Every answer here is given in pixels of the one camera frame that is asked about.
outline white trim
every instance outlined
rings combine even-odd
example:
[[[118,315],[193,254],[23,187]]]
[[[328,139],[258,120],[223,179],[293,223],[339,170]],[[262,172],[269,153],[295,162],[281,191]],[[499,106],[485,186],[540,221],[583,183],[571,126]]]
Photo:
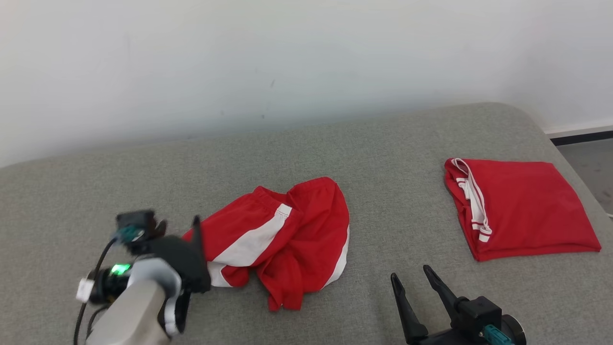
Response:
[[[484,234],[482,234],[482,233],[479,233],[479,240],[480,240],[481,242],[487,242],[487,241],[489,241],[489,240],[490,240],[490,236],[487,236],[487,235],[484,235]]]
[[[211,285],[217,287],[232,287],[230,283],[221,274],[221,270],[226,267],[222,263],[207,262],[208,273],[211,276]]]
[[[322,286],[323,289],[329,283],[336,281],[343,271],[345,270],[345,266],[347,265],[347,250],[349,249],[349,226],[347,226],[347,239],[345,240],[345,244],[343,245],[343,250],[341,250],[341,255],[338,257],[337,265],[334,267],[334,271],[330,276],[330,279]]]
[[[470,201],[470,209],[472,212],[471,221],[473,222],[473,230],[479,230],[479,240],[481,242],[487,242],[490,238],[489,236],[492,234],[492,229],[489,227],[487,223],[487,214],[485,213],[485,199],[483,197],[483,193],[481,193],[481,189],[479,185],[474,180],[474,176],[468,164],[460,158],[454,158],[451,160],[451,163],[461,170],[464,174],[466,174],[466,182],[461,179],[456,179],[458,186],[464,190],[464,197],[466,200]],[[463,164],[466,167],[464,170],[460,164]]]
[[[291,211],[291,207],[281,204],[268,222],[244,233],[213,261],[235,267],[251,266],[275,239]]]

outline cable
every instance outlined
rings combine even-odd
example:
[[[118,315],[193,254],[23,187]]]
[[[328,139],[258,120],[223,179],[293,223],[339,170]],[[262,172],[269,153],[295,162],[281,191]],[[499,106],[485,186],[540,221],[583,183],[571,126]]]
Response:
[[[113,239],[111,239],[109,241],[107,246],[104,247],[104,250],[102,251],[102,254],[100,255],[100,259],[98,259],[98,263],[96,264],[96,268],[94,269],[94,285],[96,285],[96,278],[98,277],[98,271],[100,271],[100,266],[102,266],[102,262],[104,261],[104,257],[107,256],[107,252],[109,251],[109,249],[111,248],[113,243],[115,243],[115,241],[117,241],[116,238],[113,238]],[[85,313],[85,307],[87,307],[87,303],[83,303],[81,305],[81,310],[79,310],[79,312],[78,312],[77,324],[75,325],[75,336],[74,336],[74,339],[72,341],[73,345],[77,345],[78,344],[78,331],[81,328],[81,321],[83,321],[83,314]]]
[[[110,304],[107,304],[99,308],[97,311],[94,311],[94,314],[91,315],[91,317],[89,318],[89,322],[87,323],[87,336],[91,334],[91,327],[94,325],[94,319],[96,318],[96,316],[100,314],[101,311],[107,310],[110,306]]]

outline folded red shorts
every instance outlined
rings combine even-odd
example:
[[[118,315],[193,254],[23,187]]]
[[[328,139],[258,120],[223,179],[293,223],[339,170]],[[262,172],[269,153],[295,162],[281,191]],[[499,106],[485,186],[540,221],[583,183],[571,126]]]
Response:
[[[304,293],[337,280],[347,262],[349,211],[336,182],[303,182],[286,194],[264,187],[201,222],[211,284],[240,287],[255,268],[272,311],[300,309]],[[191,239],[189,230],[183,238]]]
[[[445,170],[475,260],[600,251],[579,197],[553,164],[450,158]]]

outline white wall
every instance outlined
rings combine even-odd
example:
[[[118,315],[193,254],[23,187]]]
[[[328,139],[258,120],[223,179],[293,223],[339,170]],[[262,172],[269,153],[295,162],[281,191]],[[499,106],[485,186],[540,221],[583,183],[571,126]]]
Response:
[[[0,166],[473,101],[613,125],[607,0],[0,0]]]

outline gray upholstery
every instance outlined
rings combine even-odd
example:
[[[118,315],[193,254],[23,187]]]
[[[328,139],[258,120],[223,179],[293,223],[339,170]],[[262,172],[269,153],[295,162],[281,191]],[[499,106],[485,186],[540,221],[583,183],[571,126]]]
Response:
[[[553,162],[577,190],[602,252],[474,261],[443,184],[449,157]],[[514,315],[530,344],[613,339],[611,222],[524,113],[486,103],[0,169],[0,343],[71,342],[77,282],[117,213],[152,207],[182,233],[193,215],[257,185],[285,192],[319,176],[338,182],[351,214],[341,278],[307,295],[301,311],[268,312],[255,277],[243,289],[196,295],[174,344],[403,344],[391,272],[431,333],[449,326],[425,263],[458,295],[485,295]],[[116,249],[106,262],[125,258]]]

